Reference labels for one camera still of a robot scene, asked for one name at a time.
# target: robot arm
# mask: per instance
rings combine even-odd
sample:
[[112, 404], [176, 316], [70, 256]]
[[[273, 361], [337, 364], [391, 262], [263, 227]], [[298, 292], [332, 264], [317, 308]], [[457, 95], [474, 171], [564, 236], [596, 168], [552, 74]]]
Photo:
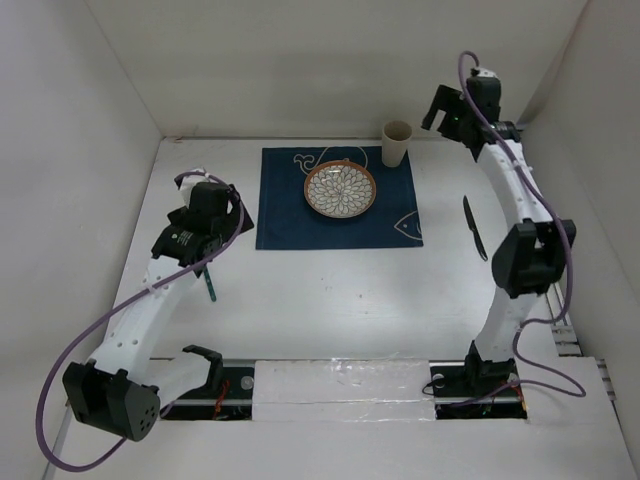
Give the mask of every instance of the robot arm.
[[[475, 104], [515, 153], [518, 164], [537, 188], [525, 162], [517, 129], [511, 122], [499, 121], [500, 80], [489, 70], [475, 68], [466, 84]], [[431, 128], [438, 111], [445, 113], [438, 131], [469, 148], [496, 192], [509, 230], [491, 262], [496, 291], [487, 321], [471, 343], [464, 367], [446, 379], [446, 386], [454, 383], [454, 388], [434, 391], [436, 396], [459, 396], [462, 391], [476, 397], [494, 390], [516, 372], [514, 337], [538, 297], [560, 280], [565, 258], [551, 216], [524, 186], [513, 162], [495, 143], [493, 132], [486, 131], [477, 119], [462, 92], [440, 85], [422, 128]], [[562, 223], [572, 244], [575, 225], [571, 220]], [[447, 390], [455, 390], [455, 395], [448, 395]]]
[[210, 183], [203, 171], [191, 173], [197, 180], [177, 181], [186, 206], [169, 213], [171, 225], [152, 248], [142, 280], [149, 294], [127, 307], [87, 362], [71, 363], [62, 379], [79, 422], [134, 441], [146, 437], [163, 406], [198, 387], [215, 390], [222, 377], [222, 356], [194, 345], [156, 373], [147, 371], [173, 310], [206, 266], [179, 274], [220, 250], [238, 228], [253, 228], [249, 216], [240, 214], [244, 206], [232, 185]]

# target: floral pattern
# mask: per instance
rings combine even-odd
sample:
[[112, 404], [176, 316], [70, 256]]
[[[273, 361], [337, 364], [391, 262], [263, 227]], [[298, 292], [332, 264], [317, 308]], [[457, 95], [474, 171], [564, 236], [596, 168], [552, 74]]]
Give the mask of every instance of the floral pattern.
[[312, 174], [307, 199], [320, 213], [338, 218], [354, 217], [373, 203], [371, 180], [349, 165], [327, 165]]

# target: black knife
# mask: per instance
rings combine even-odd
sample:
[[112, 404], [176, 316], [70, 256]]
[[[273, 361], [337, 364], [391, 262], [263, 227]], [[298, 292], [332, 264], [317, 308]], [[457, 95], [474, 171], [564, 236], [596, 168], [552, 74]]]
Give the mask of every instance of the black knife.
[[482, 239], [480, 238], [480, 232], [478, 232], [476, 221], [473, 219], [473, 212], [471, 211], [471, 206], [469, 205], [469, 199], [467, 198], [466, 195], [462, 199], [462, 207], [464, 208], [464, 216], [467, 219], [467, 225], [469, 226], [469, 230], [473, 232], [473, 241], [476, 243], [476, 249], [480, 254], [480, 258], [482, 258], [486, 262], [487, 260], [489, 260], [489, 257], [487, 256], [487, 251], [484, 249]]

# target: white embroidered design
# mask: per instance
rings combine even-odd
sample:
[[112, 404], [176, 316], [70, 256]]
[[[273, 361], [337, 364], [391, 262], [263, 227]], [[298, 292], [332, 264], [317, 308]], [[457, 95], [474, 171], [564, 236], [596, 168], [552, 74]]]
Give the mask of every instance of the white embroidered design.
[[369, 178], [349, 165], [327, 165], [308, 182], [307, 199], [313, 208], [330, 217], [355, 217], [373, 201]]
[[407, 222], [407, 219], [411, 218], [413, 215], [418, 217], [418, 211], [414, 210], [413, 212], [406, 214], [404, 217], [402, 217], [400, 220], [396, 222], [393, 228], [395, 228], [405, 237], [408, 237], [412, 240], [422, 240], [422, 229], [420, 228], [420, 219], [416, 218], [414, 229], [412, 229], [411, 226], [409, 225], [409, 222]]
[[[367, 152], [365, 152], [362, 147], [326, 147], [317, 159], [313, 155], [302, 155], [300, 153], [297, 153], [293, 157], [293, 163], [297, 163], [299, 165], [302, 173], [304, 173], [305, 175], [309, 175], [314, 168], [320, 165], [324, 154], [327, 153], [327, 150], [329, 150], [330, 148], [357, 148], [364, 155], [364, 165], [361, 166], [366, 169], [369, 165], [369, 157], [367, 157]], [[343, 160], [345, 162], [350, 161], [348, 158], [344, 158]]]

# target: white table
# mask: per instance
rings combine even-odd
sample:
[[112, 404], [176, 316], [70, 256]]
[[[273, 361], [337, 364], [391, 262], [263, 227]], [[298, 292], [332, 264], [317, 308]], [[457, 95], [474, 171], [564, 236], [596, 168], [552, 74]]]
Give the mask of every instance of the white table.
[[[172, 181], [178, 173], [203, 166], [234, 183], [255, 220], [263, 147], [375, 144], [163, 141], [118, 300], [138, 288], [167, 212], [181, 204]], [[341, 364], [262, 363], [254, 421], [160, 422], [142, 443], [125, 445], [83, 478], [635, 478], [595, 363], [558, 358], [548, 327], [527, 329], [523, 352], [580, 379], [586, 399], [525, 388], [526, 422], [433, 421], [431, 400], [417, 391], [428, 361], [398, 359], [462, 359], [486, 319], [494, 284], [490, 263], [480, 259], [467, 228], [463, 195], [489, 254], [506, 227], [489, 182], [464, 147], [416, 141], [410, 155], [423, 248], [256, 251], [253, 230], [212, 264], [218, 301], [211, 303], [199, 282], [176, 308], [154, 353], [171, 357], [197, 343], [225, 358], [395, 359], [407, 365], [369, 369], [374, 391], [361, 398], [355, 384], [343, 390], [344, 382], [327, 373]], [[544, 301], [535, 313], [550, 315]], [[307, 380], [306, 396], [291, 368]], [[558, 382], [526, 365], [519, 370], [523, 377]], [[404, 375], [402, 382], [394, 375]], [[385, 385], [384, 393], [375, 391]], [[402, 405], [385, 422], [379, 420], [389, 404], [379, 405], [382, 394]], [[373, 415], [362, 415], [363, 409]], [[111, 443], [112, 436], [73, 421], [62, 454], [84, 463]], [[56, 480], [71, 478], [78, 477], [56, 475]]]

